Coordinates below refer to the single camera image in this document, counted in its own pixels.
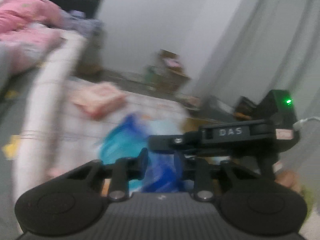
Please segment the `bed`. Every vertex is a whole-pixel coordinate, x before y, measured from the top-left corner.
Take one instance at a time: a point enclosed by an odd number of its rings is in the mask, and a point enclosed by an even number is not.
[[[102,0],[51,1],[64,10],[75,9],[95,17]],[[76,31],[62,30],[62,38],[62,45],[42,62],[27,98],[20,144],[13,165],[14,202],[25,191],[47,179],[48,164],[54,158],[55,120],[64,97],[64,85],[88,44],[88,39]]]

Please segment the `floor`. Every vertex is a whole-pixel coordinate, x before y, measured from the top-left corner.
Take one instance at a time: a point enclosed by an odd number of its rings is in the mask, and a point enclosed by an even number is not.
[[[10,141],[10,136],[20,134],[28,91],[39,69],[31,69],[12,78],[8,90],[16,91],[11,99],[0,100],[0,147]],[[18,236],[12,203],[12,161],[0,154],[0,240],[12,240]]]
[[[8,91],[17,92],[13,98],[0,97],[0,147],[10,141],[11,135],[20,134],[24,118],[24,108],[28,91],[39,69],[29,71],[12,78],[8,85]],[[94,76],[77,75],[91,82],[108,81],[116,83],[122,90],[133,93],[163,98],[175,101],[173,95],[149,90],[145,85],[128,81],[120,74],[112,71],[102,71]],[[6,160],[4,154],[0,154],[0,240],[13,240],[18,237],[17,224],[12,203],[12,161]]]

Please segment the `blue plastic bag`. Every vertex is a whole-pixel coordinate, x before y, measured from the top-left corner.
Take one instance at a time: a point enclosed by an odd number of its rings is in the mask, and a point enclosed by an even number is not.
[[[104,164],[114,163],[123,157],[137,157],[148,145],[149,135],[179,134],[177,126],[164,120],[144,121],[139,114],[130,114],[110,132],[103,141],[100,159]],[[176,175],[173,155],[149,151],[148,167],[142,181],[129,182],[130,194],[142,192],[177,192],[181,182]]]
[[[147,147],[148,136],[146,124],[140,116],[130,114],[106,136],[102,143],[100,159],[103,164],[111,164],[119,158],[137,157],[142,148]],[[130,193],[140,191],[141,187],[141,181],[129,181]]]

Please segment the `clutter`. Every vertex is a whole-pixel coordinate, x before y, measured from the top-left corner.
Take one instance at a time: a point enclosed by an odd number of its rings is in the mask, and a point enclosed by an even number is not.
[[[95,32],[100,32],[103,23],[96,19],[85,19],[85,13],[79,11],[71,11],[70,13],[60,10],[62,17],[62,29],[74,30],[79,32],[86,38],[90,38]]]
[[[76,69],[77,73],[80,75],[95,75],[103,70],[100,56],[103,39],[104,32],[102,28],[96,29],[92,35],[89,34],[88,44]]]
[[[204,119],[219,120],[221,122],[234,122],[233,107],[225,104],[213,95],[201,102],[200,110],[197,111],[196,117]]]
[[[84,86],[75,91],[70,100],[92,119],[100,119],[121,108],[126,94],[109,82]]]
[[[251,114],[256,108],[256,104],[246,97],[241,97],[238,105],[236,106],[233,116],[238,121],[251,120]]]
[[[154,67],[147,68],[146,83],[151,83],[159,92],[173,94],[189,79],[179,56],[166,50],[157,55]]]
[[[180,103],[186,108],[191,114],[200,110],[201,100],[197,97],[192,96],[180,96]]]

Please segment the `pink cloth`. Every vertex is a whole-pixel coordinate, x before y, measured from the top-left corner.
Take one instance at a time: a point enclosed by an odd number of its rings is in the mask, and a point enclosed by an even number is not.
[[[0,33],[25,27],[31,22],[61,27],[60,7],[49,0],[3,0]]]
[[[168,67],[181,67],[181,63],[175,58],[166,57],[163,60]]]
[[[75,91],[70,100],[91,118],[100,119],[122,107],[125,98],[125,93],[109,82],[102,82]]]
[[[37,64],[50,50],[62,42],[61,30],[34,24],[18,31],[0,34],[11,54],[11,73],[17,74]]]

